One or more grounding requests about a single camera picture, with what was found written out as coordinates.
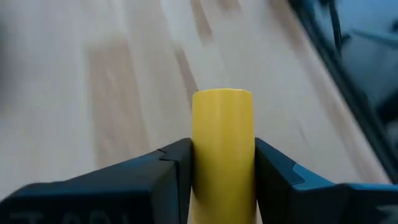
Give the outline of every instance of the wooden floor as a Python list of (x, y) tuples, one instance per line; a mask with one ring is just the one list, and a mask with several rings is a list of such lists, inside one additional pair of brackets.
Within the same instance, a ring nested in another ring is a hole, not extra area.
[(253, 92), (256, 135), (334, 182), (388, 182), (286, 1), (0, 1), (0, 198), (191, 136)]

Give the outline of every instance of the yellow cylinder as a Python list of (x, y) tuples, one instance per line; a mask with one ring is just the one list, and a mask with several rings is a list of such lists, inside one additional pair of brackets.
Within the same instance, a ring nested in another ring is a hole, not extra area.
[(254, 119), (252, 94), (214, 89), (193, 96), (194, 224), (252, 224)]

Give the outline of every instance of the blurred dark object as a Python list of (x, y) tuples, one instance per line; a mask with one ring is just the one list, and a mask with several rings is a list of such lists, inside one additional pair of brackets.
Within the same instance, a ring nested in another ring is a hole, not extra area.
[(289, 0), (394, 183), (398, 183), (398, 1)]

